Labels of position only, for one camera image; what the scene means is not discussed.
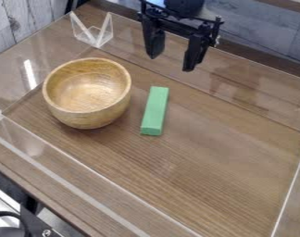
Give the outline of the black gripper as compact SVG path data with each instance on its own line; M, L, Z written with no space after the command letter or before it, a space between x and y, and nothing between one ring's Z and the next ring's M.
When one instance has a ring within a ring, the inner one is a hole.
M206 0L139 0L146 54L156 58L165 49L165 32L189 39L182 70L190 72L202 63L209 46L219 43L223 18L206 7Z

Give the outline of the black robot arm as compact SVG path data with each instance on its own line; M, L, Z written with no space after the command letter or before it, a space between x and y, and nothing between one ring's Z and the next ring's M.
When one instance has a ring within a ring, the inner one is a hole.
M210 47L219 44L223 18L205 8L206 0L139 0L144 51L155 59L165 50L166 32L189 40L182 70L202 63Z

